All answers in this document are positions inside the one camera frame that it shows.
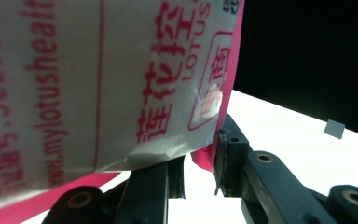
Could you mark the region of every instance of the package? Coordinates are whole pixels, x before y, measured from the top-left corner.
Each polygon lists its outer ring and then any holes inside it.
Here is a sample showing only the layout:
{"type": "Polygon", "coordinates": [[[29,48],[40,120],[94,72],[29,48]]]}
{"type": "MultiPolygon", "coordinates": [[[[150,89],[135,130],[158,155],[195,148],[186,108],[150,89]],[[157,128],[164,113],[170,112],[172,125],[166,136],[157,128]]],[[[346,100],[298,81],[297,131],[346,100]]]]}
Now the package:
{"type": "Polygon", "coordinates": [[[208,146],[240,1],[0,1],[0,207],[208,146]]]}

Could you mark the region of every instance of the white table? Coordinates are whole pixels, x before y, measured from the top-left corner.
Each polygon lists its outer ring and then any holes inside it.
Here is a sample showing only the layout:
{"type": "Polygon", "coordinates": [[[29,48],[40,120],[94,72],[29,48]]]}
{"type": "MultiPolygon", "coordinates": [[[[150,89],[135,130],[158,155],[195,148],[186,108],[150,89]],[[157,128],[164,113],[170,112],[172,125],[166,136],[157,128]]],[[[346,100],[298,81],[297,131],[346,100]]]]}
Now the white table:
{"type": "MultiPolygon", "coordinates": [[[[345,130],[342,139],[324,133],[325,121],[232,92],[228,113],[253,150],[271,152],[286,164],[300,182],[324,195],[335,185],[358,187],[358,133],[345,130]]],[[[125,178],[123,173],[102,186],[108,190],[125,178]]],[[[214,196],[211,173],[185,159],[186,199],[170,199],[169,223],[245,223],[241,199],[214,196]]],[[[40,223],[44,214],[26,223],[40,223]]]]}

